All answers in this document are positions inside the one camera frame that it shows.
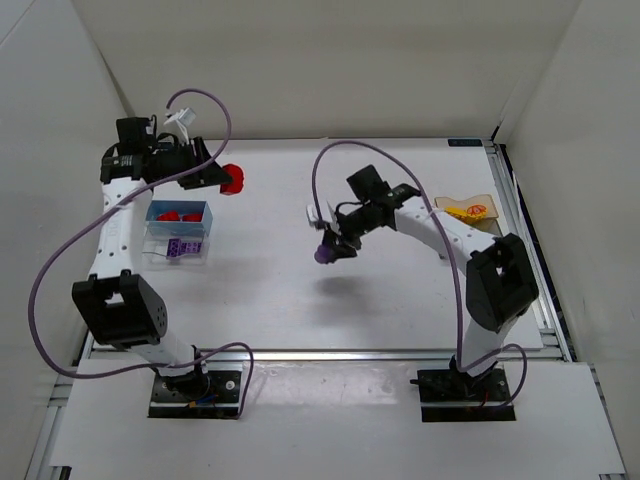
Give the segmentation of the purple half-round lego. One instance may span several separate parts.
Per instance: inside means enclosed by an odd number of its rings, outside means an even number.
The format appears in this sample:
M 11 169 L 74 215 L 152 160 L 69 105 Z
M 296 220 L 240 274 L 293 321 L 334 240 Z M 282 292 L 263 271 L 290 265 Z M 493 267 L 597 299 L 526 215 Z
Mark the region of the purple half-round lego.
M 321 244 L 314 253 L 314 260 L 321 265 L 334 263 L 334 251 L 331 247 Z

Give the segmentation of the red half-round lego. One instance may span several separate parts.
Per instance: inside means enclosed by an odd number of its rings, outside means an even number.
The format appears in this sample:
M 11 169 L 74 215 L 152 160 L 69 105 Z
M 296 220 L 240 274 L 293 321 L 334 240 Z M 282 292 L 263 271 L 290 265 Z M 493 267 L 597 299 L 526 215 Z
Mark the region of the red half-round lego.
M 243 169 L 235 164 L 226 164 L 222 169 L 230 176 L 231 181 L 220 186 L 220 193 L 227 196 L 241 193 L 245 181 Z

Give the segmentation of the red green rounded lego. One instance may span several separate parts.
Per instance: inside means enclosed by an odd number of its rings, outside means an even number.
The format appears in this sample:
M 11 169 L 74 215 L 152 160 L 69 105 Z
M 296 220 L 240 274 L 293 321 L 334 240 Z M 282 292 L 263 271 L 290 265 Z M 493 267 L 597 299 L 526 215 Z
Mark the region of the red green rounded lego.
M 181 220 L 183 222 L 192 222 L 192 223 L 199 223 L 202 221 L 203 215 L 201 213 L 191 213 L 191 214 L 185 214 L 181 217 Z

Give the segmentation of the red rounded lego brick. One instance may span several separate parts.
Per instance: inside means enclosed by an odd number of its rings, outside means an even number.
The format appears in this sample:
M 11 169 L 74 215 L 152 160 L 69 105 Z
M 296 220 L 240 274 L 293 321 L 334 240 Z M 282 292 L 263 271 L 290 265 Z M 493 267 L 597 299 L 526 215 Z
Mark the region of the red rounded lego brick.
M 156 217 L 158 222 L 180 222 L 181 216 L 176 211 L 168 211 Z

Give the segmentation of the yellow black striped lego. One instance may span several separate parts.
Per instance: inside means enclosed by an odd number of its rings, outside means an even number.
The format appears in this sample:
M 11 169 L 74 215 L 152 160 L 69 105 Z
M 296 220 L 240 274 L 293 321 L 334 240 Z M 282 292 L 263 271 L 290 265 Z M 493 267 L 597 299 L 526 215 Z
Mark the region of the yellow black striped lego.
M 456 218 L 467 218 L 469 216 L 469 213 L 466 210 L 456 207 L 446 207 L 445 212 Z

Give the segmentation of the yellow orange printed lego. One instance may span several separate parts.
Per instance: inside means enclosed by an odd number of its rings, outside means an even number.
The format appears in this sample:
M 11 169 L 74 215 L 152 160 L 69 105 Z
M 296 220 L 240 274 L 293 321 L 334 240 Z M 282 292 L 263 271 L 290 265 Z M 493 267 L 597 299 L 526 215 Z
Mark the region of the yellow orange printed lego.
M 474 221 L 479 221 L 479 220 L 485 218 L 487 216 L 487 214 L 488 214 L 487 207 L 485 205 L 482 205 L 482 204 L 471 205 L 467 209 L 467 212 L 469 213 L 469 217 L 471 219 L 473 219 Z

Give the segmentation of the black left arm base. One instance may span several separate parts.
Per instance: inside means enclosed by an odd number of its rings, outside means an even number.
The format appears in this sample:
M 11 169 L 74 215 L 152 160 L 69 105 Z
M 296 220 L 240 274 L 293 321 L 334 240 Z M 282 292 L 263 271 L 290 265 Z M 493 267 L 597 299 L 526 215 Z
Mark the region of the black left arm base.
M 236 420 L 239 418 L 242 363 L 211 362 L 202 374 L 154 374 L 147 417 L 152 419 Z

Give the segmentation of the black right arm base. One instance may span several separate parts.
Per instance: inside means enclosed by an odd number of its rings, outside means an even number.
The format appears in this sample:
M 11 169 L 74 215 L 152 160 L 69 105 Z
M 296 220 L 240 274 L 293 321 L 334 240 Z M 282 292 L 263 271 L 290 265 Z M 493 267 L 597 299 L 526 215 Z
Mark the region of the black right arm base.
M 474 379 L 451 369 L 418 370 L 410 384 L 418 389 L 423 423 L 512 422 L 514 407 L 505 371 L 494 368 Z

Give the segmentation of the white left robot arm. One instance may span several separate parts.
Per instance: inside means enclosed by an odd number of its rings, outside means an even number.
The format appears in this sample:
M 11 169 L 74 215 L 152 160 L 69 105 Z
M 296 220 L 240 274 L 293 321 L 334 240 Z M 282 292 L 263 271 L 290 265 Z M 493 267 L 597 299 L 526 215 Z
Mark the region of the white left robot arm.
M 116 122 L 118 141 L 101 160 L 104 211 L 98 250 L 87 279 L 72 286 L 72 299 L 100 345 L 132 352 L 152 365 L 166 386 L 191 399 L 209 390 L 200 351 L 168 328 L 164 300 L 141 275 L 143 226 L 159 180 L 186 171 L 185 190 L 219 187 L 234 195 L 243 170 L 210 161 L 202 138 L 158 134 L 151 118 Z

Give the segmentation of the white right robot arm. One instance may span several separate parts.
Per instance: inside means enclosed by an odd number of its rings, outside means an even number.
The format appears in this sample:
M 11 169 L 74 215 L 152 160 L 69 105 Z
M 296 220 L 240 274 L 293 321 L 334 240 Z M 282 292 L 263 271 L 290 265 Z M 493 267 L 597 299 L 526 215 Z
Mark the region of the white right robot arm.
M 314 203 L 311 226 L 322 231 L 314 258 L 321 264 L 354 258 L 362 237 L 387 227 L 409 236 L 450 262 L 457 321 L 453 370 L 467 378 L 490 371 L 509 331 L 539 297 L 523 240 L 496 236 L 426 205 L 422 192 L 408 184 L 390 187 L 369 165 L 347 180 L 356 199 L 352 211 Z

